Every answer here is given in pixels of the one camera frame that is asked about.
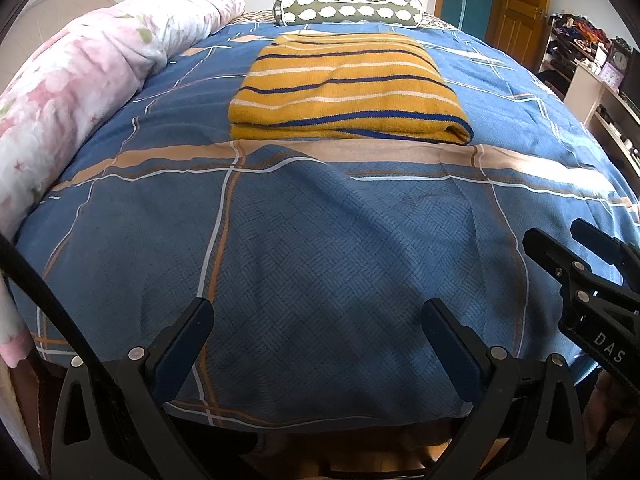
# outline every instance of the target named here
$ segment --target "white shelf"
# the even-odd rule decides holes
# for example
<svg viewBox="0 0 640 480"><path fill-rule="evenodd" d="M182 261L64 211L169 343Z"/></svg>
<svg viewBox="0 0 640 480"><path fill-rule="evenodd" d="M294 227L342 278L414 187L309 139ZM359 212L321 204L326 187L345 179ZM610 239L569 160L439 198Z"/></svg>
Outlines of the white shelf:
<svg viewBox="0 0 640 480"><path fill-rule="evenodd" d="M604 89L610 94L612 95L616 101L618 101L618 103L626 110L626 112L631 116L631 118L638 123L638 125L640 125L640 117L638 117L638 115L636 114L636 112L633 110L633 108L631 108L626 101L620 97L620 95L618 94L618 92L616 90L614 90L613 88L611 88L608 84L606 84L604 82L604 79L602 79L601 77L595 75L591 70L588 69L588 67L581 61L578 62L578 65L580 67L582 67L583 69L585 69L585 71L591 75L594 79L596 79L597 81L599 81L602 86L604 86Z"/></svg>
<svg viewBox="0 0 640 480"><path fill-rule="evenodd" d="M610 135L611 139L616 144L616 146L618 147L620 152L622 152L622 155L624 156L625 160L628 162L628 165L630 166L630 168L636 174L636 177L640 178L640 167L638 166L638 164L635 162L634 158L629 153L628 149L626 148L626 146L622 142L622 139L620 139L620 137L618 137L614 133L612 127L609 126L609 123L607 123L607 121L605 121L604 118L601 117L600 114L594 113L593 117L604 127L604 129Z"/></svg>

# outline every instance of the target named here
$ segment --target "screw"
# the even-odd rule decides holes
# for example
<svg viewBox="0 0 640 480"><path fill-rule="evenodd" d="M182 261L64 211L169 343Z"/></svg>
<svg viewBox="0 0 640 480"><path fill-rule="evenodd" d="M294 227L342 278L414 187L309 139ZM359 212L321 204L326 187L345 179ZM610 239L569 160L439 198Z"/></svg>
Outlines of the screw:
<svg viewBox="0 0 640 480"><path fill-rule="evenodd" d="M507 355L509 354L507 354L507 351L501 346L494 346L493 348L491 348L491 355L492 357L500 359L500 361L502 361L503 359L506 359Z"/></svg>
<svg viewBox="0 0 640 480"><path fill-rule="evenodd" d="M136 346L129 350L129 359L132 361L137 361L138 359L142 359L145 355L145 349L141 346Z"/></svg>
<svg viewBox="0 0 640 480"><path fill-rule="evenodd" d="M551 361L557 366L564 366L564 359L560 354L551 354Z"/></svg>

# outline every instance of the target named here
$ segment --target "yellow striped towel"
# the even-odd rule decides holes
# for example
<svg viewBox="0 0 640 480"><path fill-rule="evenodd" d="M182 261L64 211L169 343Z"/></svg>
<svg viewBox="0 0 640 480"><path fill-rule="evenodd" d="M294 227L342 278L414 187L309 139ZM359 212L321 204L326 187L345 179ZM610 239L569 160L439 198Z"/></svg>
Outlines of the yellow striped towel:
<svg viewBox="0 0 640 480"><path fill-rule="evenodd" d="M472 139L458 97L417 41L301 32L260 51L229 106L233 139Z"/></svg>

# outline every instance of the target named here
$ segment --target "alarm clock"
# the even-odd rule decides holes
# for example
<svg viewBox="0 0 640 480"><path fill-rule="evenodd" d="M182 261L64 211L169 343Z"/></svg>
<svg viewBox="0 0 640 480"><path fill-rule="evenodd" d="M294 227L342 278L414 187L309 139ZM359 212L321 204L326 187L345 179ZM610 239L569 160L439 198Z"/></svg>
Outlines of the alarm clock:
<svg viewBox="0 0 640 480"><path fill-rule="evenodd" d="M624 78L631 65L631 51L619 41L611 40L611 48L609 49L607 62L620 72Z"/></svg>
<svg viewBox="0 0 640 480"><path fill-rule="evenodd" d="M599 75L600 79L614 90L617 90L620 87L620 83L622 83L622 80L625 78L625 75L622 72L619 72L613 66L613 63L610 63L609 61L604 64Z"/></svg>

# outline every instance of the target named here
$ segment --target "bed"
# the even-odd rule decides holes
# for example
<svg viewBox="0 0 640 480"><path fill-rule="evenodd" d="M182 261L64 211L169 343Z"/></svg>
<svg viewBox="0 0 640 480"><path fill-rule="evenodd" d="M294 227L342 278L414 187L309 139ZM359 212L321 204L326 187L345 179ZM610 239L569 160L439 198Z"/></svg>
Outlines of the bed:
<svg viewBox="0 0 640 480"><path fill-rule="evenodd" d="M557 283L522 249L575 244L584 218L639 243L638 202L591 134L526 69L430 18L282 27L245 16L170 56L95 129L16 244L103 360L151 342L195 296L216 322L172 415L245 431L327 431L463 416L420 328L441 298L488 345L592 363L556 328ZM228 109L283 34L404 34L457 94L466 146L397 139L246 140ZM74 352L20 290L41 355Z"/></svg>

